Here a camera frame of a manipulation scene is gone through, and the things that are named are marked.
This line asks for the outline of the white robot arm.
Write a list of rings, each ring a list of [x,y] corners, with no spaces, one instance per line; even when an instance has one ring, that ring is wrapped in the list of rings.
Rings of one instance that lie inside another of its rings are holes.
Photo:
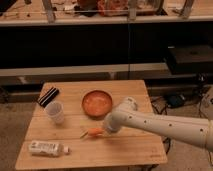
[[[136,100],[126,97],[103,121],[103,129],[108,133],[117,133],[123,126],[166,136],[213,152],[213,120],[142,113],[137,110]]]

